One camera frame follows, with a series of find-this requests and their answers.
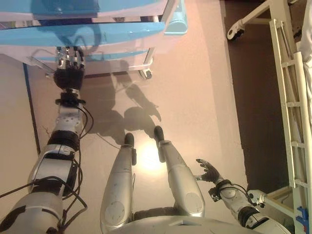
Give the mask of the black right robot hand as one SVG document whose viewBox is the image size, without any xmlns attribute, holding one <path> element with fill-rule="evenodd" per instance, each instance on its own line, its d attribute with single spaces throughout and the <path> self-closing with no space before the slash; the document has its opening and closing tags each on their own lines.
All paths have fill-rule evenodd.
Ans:
<svg viewBox="0 0 312 234">
<path fill-rule="evenodd" d="M 223 177 L 219 171 L 208 161 L 203 159 L 196 159 L 196 162 L 204 169 L 204 174 L 195 175 L 196 180 L 202 180 L 206 182 L 212 182 L 217 184 L 218 181 L 223 180 Z"/>
</svg>

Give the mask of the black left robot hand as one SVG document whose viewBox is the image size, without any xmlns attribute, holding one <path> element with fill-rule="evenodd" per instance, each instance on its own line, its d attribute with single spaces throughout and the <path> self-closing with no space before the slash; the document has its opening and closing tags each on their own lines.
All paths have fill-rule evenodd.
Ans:
<svg viewBox="0 0 312 234">
<path fill-rule="evenodd" d="M 80 90 L 85 74 L 85 57 L 80 47 L 57 47 L 54 82 L 60 89 Z"/>
</svg>

